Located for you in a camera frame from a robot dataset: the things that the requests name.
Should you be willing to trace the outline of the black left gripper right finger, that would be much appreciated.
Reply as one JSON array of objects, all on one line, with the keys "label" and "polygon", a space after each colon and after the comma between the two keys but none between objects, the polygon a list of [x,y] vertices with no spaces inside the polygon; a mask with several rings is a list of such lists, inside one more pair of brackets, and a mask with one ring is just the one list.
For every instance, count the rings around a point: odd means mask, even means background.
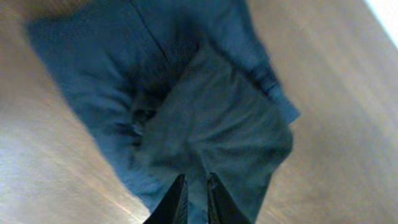
[{"label": "black left gripper right finger", "polygon": [[207,187],[209,224],[250,224],[215,173],[210,173]]}]

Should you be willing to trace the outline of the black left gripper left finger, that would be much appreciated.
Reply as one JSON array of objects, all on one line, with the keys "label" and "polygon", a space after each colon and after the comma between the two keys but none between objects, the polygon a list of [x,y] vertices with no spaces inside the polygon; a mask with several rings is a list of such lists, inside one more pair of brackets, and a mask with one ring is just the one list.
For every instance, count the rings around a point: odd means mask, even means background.
[{"label": "black left gripper left finger", "polygon": [[174,180],[167,193],[144,224],[187,224],[188,185],[185,175]]}]

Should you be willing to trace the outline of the dark green t-shirt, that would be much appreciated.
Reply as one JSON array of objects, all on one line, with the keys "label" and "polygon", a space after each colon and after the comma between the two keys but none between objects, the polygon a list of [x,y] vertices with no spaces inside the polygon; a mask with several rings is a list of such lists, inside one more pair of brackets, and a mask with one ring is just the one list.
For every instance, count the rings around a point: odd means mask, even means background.
[{"label": "dark green t-shirt", "polygon": [[136,154],[155,181],[149,210],[185,174],[190,223],[207,221],[207,180],[216,174],[240,211],[257,220],[293,136],[278,107],[209,45],[202,46],[144,126]]}]

